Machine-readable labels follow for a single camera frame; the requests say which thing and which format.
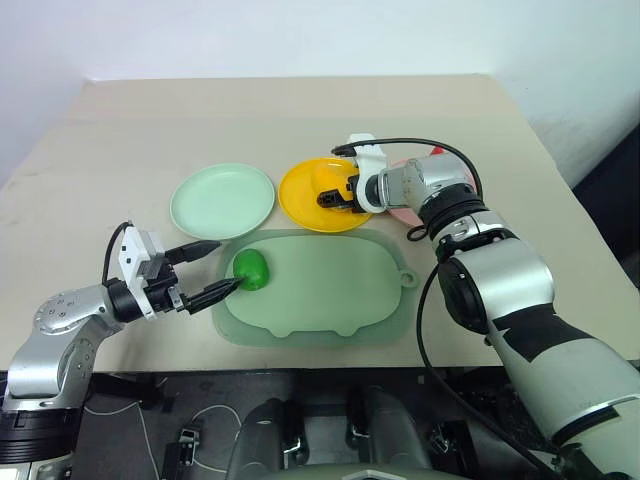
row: white wall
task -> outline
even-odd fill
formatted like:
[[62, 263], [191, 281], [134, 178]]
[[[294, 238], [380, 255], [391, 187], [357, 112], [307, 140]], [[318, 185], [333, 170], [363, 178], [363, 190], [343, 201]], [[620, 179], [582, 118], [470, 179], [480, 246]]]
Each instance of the white wall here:
[[0, 185], [85, 78], [473, 72], [573, 185], [640, 118], [640, 3], [0, 0]]

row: beige table surface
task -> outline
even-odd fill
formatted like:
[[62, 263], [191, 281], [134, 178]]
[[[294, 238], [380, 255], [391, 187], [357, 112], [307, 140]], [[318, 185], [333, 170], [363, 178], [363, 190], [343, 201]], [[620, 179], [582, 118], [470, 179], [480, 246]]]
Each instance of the beige table surface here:
[[[38, 305], [99, 281], [114, 226], [131, 219], [165, 247], [191, 239], [169, 217], [182, 180], [220, 162], [262, 168], [277, 185], [294, 164], [353, 132], [448, 142], [476, 163], [485, 200], [542, 254], [568, 322], [640, 358], [640, 300], [553, 160], [498, 85], [484, 76], [139, 80], [88, 85], [0, 192], [0, 368], [31, 330]], [[385, 147], [391, 160], [417, 147]], [[395, 239], [413, 268], [435, 257], [404, 240], [389, 215], [365, 227]], [[276, 205], [262, 228], [296, 228]], [[185, 289], [211, 279], [220, 253], [178, 269]], [[115, 262], [112, 272], [118, 271]], [[439, 288], [426, 305], [436, 365], [499, 362], [456, 325]], [[140, 320], [105, 341], [98, 370], [416, 366], [413, 328], [383, 347], [251, 348], [218, 336], [209, 311]]]

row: silver robotic arm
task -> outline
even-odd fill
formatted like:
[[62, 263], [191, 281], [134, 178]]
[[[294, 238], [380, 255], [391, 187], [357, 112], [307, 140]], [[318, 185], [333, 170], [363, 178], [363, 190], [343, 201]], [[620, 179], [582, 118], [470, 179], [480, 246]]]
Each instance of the silver robotic arm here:
[[103, 340], [138, 318], [154, 319], [157, 312], [195, 313], [240, 284], [234, 278], [220, 280], [189, 297], [180, 290], [173, 265], [202, 258], [220, 243], [200, 241], [165, 251], [153, 233], [124, 228], [119, 261], [126, 281], [106, 280], [105, 274], [100, 285], [48, 299], [13, 358], [0, 413], [3, 480], [69, 478], [87, 388]]
[[[377, 144], [439, 145], [367, 135], [352, 140], [333, 153], [354, 157], [359, 166], [370, 166], [371, 155], [380, 164]], [[564, 476], [640, 479], [640, 374], [555, 313], [545, 262], [484, 205], [468, 159], [439, 146], [456, 154], [413, 159], [377, 173], [361, 168], [361, 188], [354, 191], [366, 199], [354, 203], [371, 213], [410, 207], [420, 217], [424, 226], [411, 231], [410, 239], [429, 237], [449, 313], [464, 328], [486, 335], [531, 417], [559, 448]]]

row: green plate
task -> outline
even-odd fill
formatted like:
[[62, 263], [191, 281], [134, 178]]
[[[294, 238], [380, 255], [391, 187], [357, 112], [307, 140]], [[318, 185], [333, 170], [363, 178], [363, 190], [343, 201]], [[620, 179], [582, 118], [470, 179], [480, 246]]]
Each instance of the green plate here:
[[275, 191], [261, 170], [221, 163], [187, 178], [171, 198], [171, 218], [183, 232], [229, 240], [257, 228], [269, 216]]
[[265, 255], [272, 278], [261, 290], [236, 291], [213, 307], [218, 333], [232, 343], [379, 345], [411, 324], [419, 279], [381, 232], [253, 232], [225, 248], [212, 277], [231, 276], [233, 258], [245, 248]]

